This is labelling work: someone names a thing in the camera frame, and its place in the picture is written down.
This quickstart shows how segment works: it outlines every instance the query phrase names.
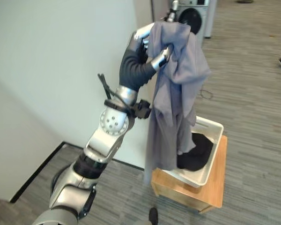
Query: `white plastic basket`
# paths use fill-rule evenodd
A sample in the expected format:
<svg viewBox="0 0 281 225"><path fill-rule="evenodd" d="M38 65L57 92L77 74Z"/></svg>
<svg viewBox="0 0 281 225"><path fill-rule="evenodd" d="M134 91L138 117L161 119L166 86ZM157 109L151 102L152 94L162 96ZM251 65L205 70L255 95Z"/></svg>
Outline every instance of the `white plastic basket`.
<svg viewBox="0 0 281 225"><path fill-rule="evenodd" d="M172 171L166 171L171 176L183 181L195 188L199 188L207 183L214 158L219 146L219 142L223 133L224 127L222 124L204 119L197 116L196 125L192 127L193 133L204 134L214 145L212 147L210 157L206 165L198 171L189 171L186 169L175 169Z"/></svg>

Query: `wooden table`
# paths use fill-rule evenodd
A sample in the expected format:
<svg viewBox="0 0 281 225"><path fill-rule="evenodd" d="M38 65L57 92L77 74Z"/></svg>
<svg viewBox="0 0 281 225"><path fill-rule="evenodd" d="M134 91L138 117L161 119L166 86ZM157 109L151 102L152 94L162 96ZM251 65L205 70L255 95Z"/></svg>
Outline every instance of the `wooden table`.
<svg viewBox="0 0 281 225"><path fill-rule="evenodd" d="M222 136L208 181L200 188L194 188L161 169L152 173L151 185L155 194L163 195L176 202L197 209L200 213L221 208L223 202L227 137Z"/></svg>

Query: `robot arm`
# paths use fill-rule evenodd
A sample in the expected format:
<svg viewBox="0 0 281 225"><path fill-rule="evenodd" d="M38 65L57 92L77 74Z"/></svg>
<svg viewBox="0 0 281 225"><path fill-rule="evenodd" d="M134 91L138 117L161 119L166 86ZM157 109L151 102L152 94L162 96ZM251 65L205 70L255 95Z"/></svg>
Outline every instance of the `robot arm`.
<svg viewBox="0 0 281 225"><path fill-rule="evenodd" d="M168 14L168 20L173 18L171 15ZM42 213L33 225L78 224L78 220L89 212L98 179L121 146L125 134L133 127L135 117L149 116L149 103L143 100L136 103L138 90L168 61L172 51L168 47L146 63L145 38L149 36L153 25L149 24L133 33L122 59L116 92L112 92L104 76L99 75L108 97L99 126L83 153L58 181L50 198L50 209Z"/></svg>

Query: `floor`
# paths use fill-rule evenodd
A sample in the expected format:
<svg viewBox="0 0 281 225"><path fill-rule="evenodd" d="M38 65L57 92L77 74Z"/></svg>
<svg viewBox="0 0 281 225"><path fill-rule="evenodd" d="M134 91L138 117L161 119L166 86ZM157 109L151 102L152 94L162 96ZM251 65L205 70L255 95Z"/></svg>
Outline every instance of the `floor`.
<svg viewBox="0 0 281 225"><path fill-rule="evenodd" d="M81 225L131 225L157 205L160 225L281 225L281 0L219 0L204 43L213 71L197 114L225 127L228 155L223 207L204 215L142 184L142 171L111 162ZM50 178L78 149L63 148L15 204L0 202L0 225L29 225L47 208Z"/></svg>

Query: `gray shirt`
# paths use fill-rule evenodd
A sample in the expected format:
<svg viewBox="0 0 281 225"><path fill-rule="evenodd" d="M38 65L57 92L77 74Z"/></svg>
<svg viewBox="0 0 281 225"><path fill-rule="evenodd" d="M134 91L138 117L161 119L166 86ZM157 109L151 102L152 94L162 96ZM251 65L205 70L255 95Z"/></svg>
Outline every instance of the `gray shirt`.
<svg viewBox="0 0 281 225"><path fill-rule="evenodd" d="M150 116L145 182L159 167L173 170L177 154L195 147L191 125L196 122L193 104L205 79L211 74L200 43L191 27L177 22L155 22L151 29L148 56L155 57L173 45L169 62L158 72Z"/></svg>

